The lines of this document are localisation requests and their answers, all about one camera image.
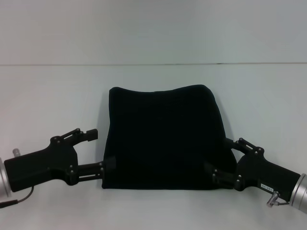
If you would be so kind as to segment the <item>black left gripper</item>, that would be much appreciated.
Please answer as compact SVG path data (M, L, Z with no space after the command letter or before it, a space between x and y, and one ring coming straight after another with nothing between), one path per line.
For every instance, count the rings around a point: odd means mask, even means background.
M5 160L4 166L13 192L21 191L50 180L63 180L73 186L79 182L105 180L116 169L116 157L78 165L74 146L98 139L98 130L86 132L79 128L51 139L43 150Z

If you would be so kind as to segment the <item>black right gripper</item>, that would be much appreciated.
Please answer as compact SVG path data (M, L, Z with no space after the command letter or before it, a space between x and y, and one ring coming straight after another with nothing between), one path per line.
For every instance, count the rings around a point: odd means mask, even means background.
M243 191L247 187L257 187L270 194L274 191L286 202L291 194L300 174L271 163L264 158L264 149L257 147L243 138L233 141L224 140L224 146L235 149L244 154L236 165L234 172L223 171L205 162L204 172L208 189L235 189Z

